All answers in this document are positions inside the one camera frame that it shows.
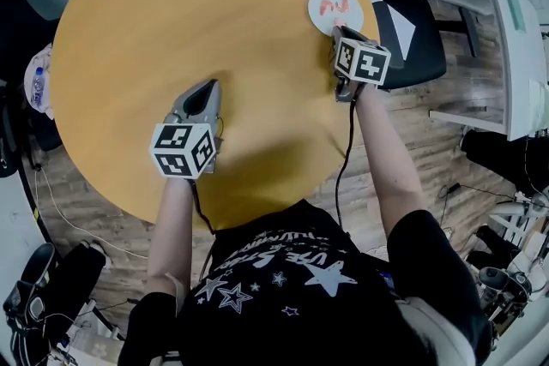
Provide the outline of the white curved desk black edge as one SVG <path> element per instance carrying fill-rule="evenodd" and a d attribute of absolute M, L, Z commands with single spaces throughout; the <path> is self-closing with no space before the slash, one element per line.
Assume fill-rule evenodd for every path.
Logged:
<path fill-rule="evenodd" d="M 22 267 L 45 242 L 20 174 L 0 178 L 0 269 Z"/>

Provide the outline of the clear plastic water bottle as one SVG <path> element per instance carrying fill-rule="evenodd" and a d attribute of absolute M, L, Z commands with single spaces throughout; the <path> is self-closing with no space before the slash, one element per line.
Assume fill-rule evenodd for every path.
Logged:
<path fill-rule="evenodd" d="M 44 88 L 45 88 L 44 69 L 42 67 L 38 67 L 34 72 L 33 81 L 32 81 L 32 92 L 31 92 L 32 102 L 37 107 L 40 107 L 42 104 Z"/>

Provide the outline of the green notebook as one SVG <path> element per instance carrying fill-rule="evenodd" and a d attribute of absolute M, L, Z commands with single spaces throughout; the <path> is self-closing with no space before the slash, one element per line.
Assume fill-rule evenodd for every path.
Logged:
<path fill-rule="evenodd" d="M 513 21 L 513 25 L 516 31 L 525 33 L 526 32 L 526 24 L 524 21 L 523 13 L 522 13 L 522 7 L 519 0 L 507 0 L 511 19 Z"/>

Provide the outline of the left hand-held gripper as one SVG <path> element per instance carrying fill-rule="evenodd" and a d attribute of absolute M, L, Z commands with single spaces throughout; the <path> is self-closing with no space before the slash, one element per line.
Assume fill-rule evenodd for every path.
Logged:
<path fill-rule="evenodd" d="M 214 172 L 223 133 L 220 101 L 218 80 L 198 83 L 176 98 L 149 147 L 161 176 L 198 179 Z"/>

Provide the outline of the white plate with red items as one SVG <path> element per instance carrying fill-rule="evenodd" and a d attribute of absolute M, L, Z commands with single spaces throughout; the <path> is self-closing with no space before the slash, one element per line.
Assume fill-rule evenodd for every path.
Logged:
<path fill-rule="evenodd" d="M 342 18 L 347 27 L 360 31 L 364 24 L 364 12 L 358 0 L 309 0 L 308 14 L 314 26 L 331 36 L 334 20 Z"/>

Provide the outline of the white metal rack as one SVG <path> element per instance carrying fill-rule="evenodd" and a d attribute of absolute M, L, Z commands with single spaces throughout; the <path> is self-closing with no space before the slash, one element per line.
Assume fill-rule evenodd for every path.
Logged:
<path fill-rule="evenodd" d="M 549 292 L 549 200 L 535 195 L 529 201 L 513 201 L 497 204 L 488 213 L 502 232 L 502 238 L 513 243 L 521 251 L 507 269 L 509 273 L 524 272 L 531 282 L 530 297 L 516 297 L 505 291 L 503 294 L 480 286 L 481 308 L 492 324 L 496 339 L 517 319 L 524 316 L 526 306 Z"/>

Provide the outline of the black grey headset device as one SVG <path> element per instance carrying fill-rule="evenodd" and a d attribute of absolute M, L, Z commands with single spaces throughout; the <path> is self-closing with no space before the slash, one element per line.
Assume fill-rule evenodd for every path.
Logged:
<path fill-rule="evenodd" d="M 15 282 L 3 303 L 3 311 L 10 326 L 26 326 L 38 321 L 44 314 L 44 291 L 50 280 L 54 255 L 54 245 L 43 243 L 29 258 L 20 279 Z"/>

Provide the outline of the person's right forearm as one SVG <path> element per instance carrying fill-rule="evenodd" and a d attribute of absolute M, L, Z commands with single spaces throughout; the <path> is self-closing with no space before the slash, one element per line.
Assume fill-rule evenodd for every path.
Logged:
<path fill-rule="evenodd" d="M 362 89 L 356 112 L 388 236 L 406 215 L 426 209 L 419 174 L 374 86 Z"/>

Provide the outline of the plastic bag with bottle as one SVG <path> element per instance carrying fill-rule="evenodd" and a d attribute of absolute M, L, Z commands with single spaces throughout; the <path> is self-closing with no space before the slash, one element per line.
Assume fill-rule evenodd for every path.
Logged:
<path fill-rule="evenodd" d="M 27 101 L 31 107 L 39 113 L 45 114 L 50 120 L 54 120 L 54 110 L 51 104 L 51 49 L 52 44 L 49 44 L 31 58 L 25 71 L 23 84 Z M 45 77 L 44 95 L 40 107 L 37 107 L 31 99 L 33 76 L 38 67 L 44 69 Z"/>

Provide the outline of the black star print t-shirt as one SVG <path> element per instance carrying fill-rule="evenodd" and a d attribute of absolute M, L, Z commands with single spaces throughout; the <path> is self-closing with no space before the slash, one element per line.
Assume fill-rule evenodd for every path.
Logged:
<path fill-rule="evenodd" d="M 470 272 L 426 210 L 361 253 L 301 201 L 221 231 L 182 301 L 154 292 L 131 311 L 118 366 L 480 366 L 492 328 Z"/>

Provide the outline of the black office chair with bag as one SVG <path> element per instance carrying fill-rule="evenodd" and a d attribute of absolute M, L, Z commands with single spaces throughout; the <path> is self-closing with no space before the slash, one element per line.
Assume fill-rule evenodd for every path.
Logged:
<path fill-rule="evenodd" d="M 15 91 L 0 79 L 0 179 L 21 168 L 20 114 Z"/>

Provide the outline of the black rounded device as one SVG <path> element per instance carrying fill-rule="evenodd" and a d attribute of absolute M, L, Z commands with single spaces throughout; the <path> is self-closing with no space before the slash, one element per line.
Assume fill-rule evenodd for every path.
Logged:
<path fill-rule="evenodd" d="M 478 278 L 482 285 L 501 294 L 507 291 L 516 297 L 528 299 L 533 292 L 531 282 L 524 272 L 509 273 L 495 267 L 483 267 Z"/>

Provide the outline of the person's left forearm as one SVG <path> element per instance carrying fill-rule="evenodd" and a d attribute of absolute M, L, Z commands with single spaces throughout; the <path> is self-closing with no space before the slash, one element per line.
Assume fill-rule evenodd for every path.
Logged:
<path fill-rule="evenodd" d="M 146 292 L 174 296 L 190 290 L 193 194 L 183 179 L 166 180 L 148 252 Z"/>

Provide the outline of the white rectangular desk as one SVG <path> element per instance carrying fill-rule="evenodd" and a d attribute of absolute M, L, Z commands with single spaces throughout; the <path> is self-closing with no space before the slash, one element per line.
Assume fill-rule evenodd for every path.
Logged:
<path fill-rule="evenodd" d="M 516 31 L 507 0 L 440 0 L 463 7 L 466 12 L 492 15 L 498 30 L 502 56 L 504 108 L 501 123 L 467 117 L 450 111 L 429 111 L 429 117 L 506 135 L 509 141 L 522 138 L 534 130 L 530 121 L 542 106 L 530 101 L 535 83 L 547 82 L 546 53 L 539 17 L 529 0 L 519 0 L 526 32 Z"/>

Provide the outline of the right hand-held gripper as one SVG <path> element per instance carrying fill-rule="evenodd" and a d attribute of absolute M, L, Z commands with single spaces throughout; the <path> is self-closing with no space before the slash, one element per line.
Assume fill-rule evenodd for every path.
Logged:
<path fill-rule="evenodd" d="M 332 29 L 332 55 L 335 86 L 335 100 L 352 100 L 352 82 L 382 86 L 389 68 L 391 53 L 377 45 L 362 33 L 347 26 Z"/>

